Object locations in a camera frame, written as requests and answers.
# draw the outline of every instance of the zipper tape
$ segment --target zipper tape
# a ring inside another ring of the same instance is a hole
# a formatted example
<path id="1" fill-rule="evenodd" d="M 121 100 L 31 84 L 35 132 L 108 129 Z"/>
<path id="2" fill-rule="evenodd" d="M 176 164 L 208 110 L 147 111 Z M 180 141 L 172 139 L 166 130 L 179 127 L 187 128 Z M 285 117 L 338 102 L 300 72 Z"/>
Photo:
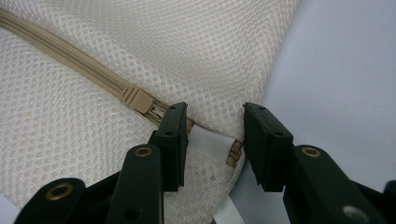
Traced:
<path id="1" fill-rule="evenodd" d="M 126 79 L 115 74 L 86 53 L 49 31 L 25 21 L 0 8 L 0 27 L 21 37 L 56 61 L 80 73 L 96 85 L 124 102 L 127 106 L 141 113 L 148 120 L 159 126 L 167 104 L 155 99 Z M 194 125 L 187 118 L 187 132 Z M 235 141 L 226 163 L 232 167 L 239 161 L 242 143 Z"/>

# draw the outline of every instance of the brass screw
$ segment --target brass screw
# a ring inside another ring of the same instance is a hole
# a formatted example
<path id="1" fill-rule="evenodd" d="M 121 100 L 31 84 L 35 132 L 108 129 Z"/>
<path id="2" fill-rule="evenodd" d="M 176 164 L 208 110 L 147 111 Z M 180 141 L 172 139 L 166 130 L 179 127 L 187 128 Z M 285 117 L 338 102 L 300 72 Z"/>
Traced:
<path id="1" fill-rule="evenodd" d="M 304 147 L 301 150 L 306 156 L 317 158 L 321 155 L 320 151 L 312 147 Z"/>
<path id="2" fill-rule="evenodd" d="M 66 197 L 72 191 L 73 191 L 73 185 L 69 183 L 61 183 L 53 187 L 46 193 L 46 199 L 50 201 L 57 201 Z"/>
<path id="3" fill-rule="evenodd" d="M 149 147 L 141 147 L 134 152 L 137 157 L 147 157 L 152 153 L 152 149 Z"/>

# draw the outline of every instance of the zipper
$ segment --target zipper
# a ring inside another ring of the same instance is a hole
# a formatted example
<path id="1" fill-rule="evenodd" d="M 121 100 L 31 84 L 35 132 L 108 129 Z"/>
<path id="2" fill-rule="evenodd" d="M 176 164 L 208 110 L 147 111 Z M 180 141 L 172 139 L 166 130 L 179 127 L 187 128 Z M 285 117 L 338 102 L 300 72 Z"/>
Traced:
<path id="1" fill-rule="evenodd" d="M 157 100 L 136 85 L 115 74 L 86 53 L 67 43 L 59 36 L 25 21 L 12 13 L 0 8 L 0 27 L 3 27 L 28 43 L 48 54 L 58 62 L 80 73 L 96 85 L 124 102 L 128 107 L 136 110 L 148 120 L 159 126 L 168 105 Z M 192 119 L 187 118 L 187 132 L 194 125 Z M 235 141 L 230 150 L 226 163 L 235 168 L 242 154 L 242 143 Z"/>

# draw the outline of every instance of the white mesh bag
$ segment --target white mesh bag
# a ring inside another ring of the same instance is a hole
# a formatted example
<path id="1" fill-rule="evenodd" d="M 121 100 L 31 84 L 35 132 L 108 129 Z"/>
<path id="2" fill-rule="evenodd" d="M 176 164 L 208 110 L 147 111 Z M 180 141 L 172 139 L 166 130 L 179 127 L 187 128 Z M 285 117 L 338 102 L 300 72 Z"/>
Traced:
<path id="1" fill-rule="evenodd" d="M 297 4 L 0 1 L 0 193 L 22 208 L 52 180 L 89 186 L 116 173 L 156 129 L 147 109 L 125 106 L 125 92 L 140 90 L 158 105 L 188 103 L 195 122 L 185 187 L 164 194 L 165 223 L 209 223 L 243 166 L 242 104 L 260 102 Z M 50 49 L 61 44 L 67 57 Z M 133 86 L 118 97 L 87 69 Z"/>

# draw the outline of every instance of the gray background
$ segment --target gray background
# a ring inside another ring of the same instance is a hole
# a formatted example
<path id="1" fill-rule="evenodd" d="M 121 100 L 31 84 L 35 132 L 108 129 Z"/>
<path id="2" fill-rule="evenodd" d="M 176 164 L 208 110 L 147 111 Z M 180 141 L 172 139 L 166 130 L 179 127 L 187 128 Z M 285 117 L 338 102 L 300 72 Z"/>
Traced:
<path id="1" fill-rule="evenodd" d="M 396 179 L 395 98 L 396 1 L 303 0 L 262 99 L 294 143 L 382 191 Z M 247 224 L 289 223 L 282 196 L 263 192 L 248 162 L 231 193 Z"/>

